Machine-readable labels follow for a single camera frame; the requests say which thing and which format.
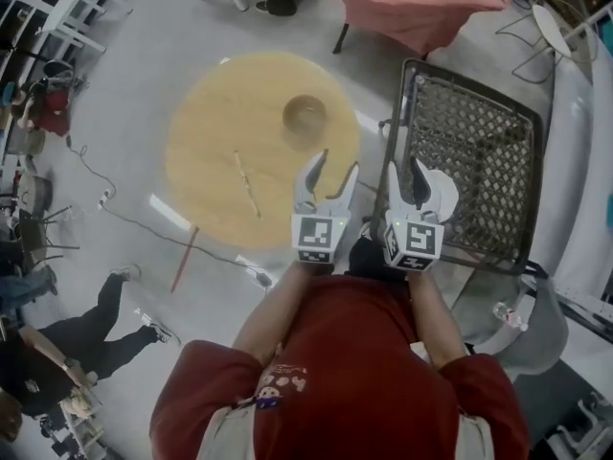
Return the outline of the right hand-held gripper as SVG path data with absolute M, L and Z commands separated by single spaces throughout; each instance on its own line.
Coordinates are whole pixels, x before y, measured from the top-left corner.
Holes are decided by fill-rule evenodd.
M 413 179 L 413 204 L 418 210 L 437 210 L 439 192 L 430 170 L 417 157 L 412 156 L 410 171 Z M 384 231 L 386 264 L 404 271 L 427 271 L 440 259 L 444 228 L 438 223 L 395 215 L 403 212 L 405 202 L 394 161 L 388 163 L 387 175 L 389 210 L 385 215 Z

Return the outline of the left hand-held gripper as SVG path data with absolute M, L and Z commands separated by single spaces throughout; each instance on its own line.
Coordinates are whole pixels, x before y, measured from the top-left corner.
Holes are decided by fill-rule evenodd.
M 315 204 L 314 189 L 329 150 L 311 157 L 295 178 L 295 209 L 291 215 L 291 246 L 301 263 L 333 263 L 351 218 L 350 206 L 359 164 L 348 169 L 338 192 Z

